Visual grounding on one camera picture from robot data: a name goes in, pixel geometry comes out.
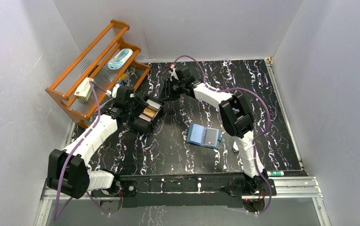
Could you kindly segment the blue card holder wallet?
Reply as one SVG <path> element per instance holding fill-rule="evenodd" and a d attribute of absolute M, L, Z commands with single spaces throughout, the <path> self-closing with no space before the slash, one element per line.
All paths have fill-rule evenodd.
<path fill-rule="evenodd" d="M 218 137 L 218 143 L 216 147 L 209 147 L 204 145 L 204 139 L 205 139 L 205 131 L 208 127 L 204 127 L 202 125 L 199 124 L 195 124 L 195 123 L 191 123 L 189 130 L 188 130 L 188 134 L 187 134 L 187 139 L 186 141 L 188 143 L 194 144 L 194 145 L 198 145 L 198 146 L 202 146 L 202 147 L 207 147 L 207 148 L 211 148 L 211 149 L 218 149 L 222 140 L 222 136 L 221 136 L 221 130 L 219 130 L 219 137 Z"/>

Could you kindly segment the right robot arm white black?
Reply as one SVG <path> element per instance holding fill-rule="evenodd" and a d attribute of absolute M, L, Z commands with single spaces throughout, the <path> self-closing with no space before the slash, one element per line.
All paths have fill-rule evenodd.
<path fill-rule="evenodd" d="M 268 176 L 254 143 L 254 116 L 245 95 L 232 94 L 198 81 L 187 66 L 172 68 L 160 97 L 163 101 L 172 101 L 183 94 L 219 110 L 223 128 L 234 138 L 238 148 L 246 190 L 252 195 L 259 194 Z"/>

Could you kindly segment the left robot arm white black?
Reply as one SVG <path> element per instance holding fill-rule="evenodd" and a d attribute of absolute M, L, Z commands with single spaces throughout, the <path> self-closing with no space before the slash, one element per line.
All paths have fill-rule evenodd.
<path fill-rule="evenodd" d="M 57 194 L 79 199 L 87 192 L 103 189 L 110 196 L 119 194 L 118 175 L 106 170 L 90 170 L 89 161 L 100 146 L 122 125 L 142 112 L 146 102 L 133 87 L 115 85 L 112 106 L 99 113 L 95 121 L 63 150 L 49 155 L 47 187 Z"/>

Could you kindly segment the black credit card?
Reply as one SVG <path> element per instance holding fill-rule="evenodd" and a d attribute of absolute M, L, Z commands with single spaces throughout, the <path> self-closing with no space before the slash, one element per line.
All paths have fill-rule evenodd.
<path fill-rule="evenodd" d="M 216 147 L 218 143 L 219 130 L 207 128 L 205 131 L 204 145 L 209 147 Z"/>

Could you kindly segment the black plastic card box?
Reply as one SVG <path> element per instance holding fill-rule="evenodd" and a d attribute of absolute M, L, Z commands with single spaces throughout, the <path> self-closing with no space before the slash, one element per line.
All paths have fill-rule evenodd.
<path fill-rule="evenodd" d="M 129 126 L 143 134 L 149 133 L 162 115 L 163 108 L 164 102 L 162 100 L 144 95 L 141 104 L 136 107 L 139 114 L 131 118 Z"/>

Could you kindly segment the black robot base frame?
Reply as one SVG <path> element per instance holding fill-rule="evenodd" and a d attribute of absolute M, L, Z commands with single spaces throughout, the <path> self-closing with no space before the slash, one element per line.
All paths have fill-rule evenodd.
<path fill-rule="evenodd" d="M 284 176 L 270 175 L 268 183 L 256 192 L 249 192 L 241 173 L 207 173 L 177 175 L 120 176 L 116 191 L 110 195 L 101 190 L 84 194 L 80 201 L 96 201 L 104 209 L 111 206 L 228 206 L 261 211 L 269 201 L 280 198 L 323 197 L 317 179 L 300 171 Z"/>

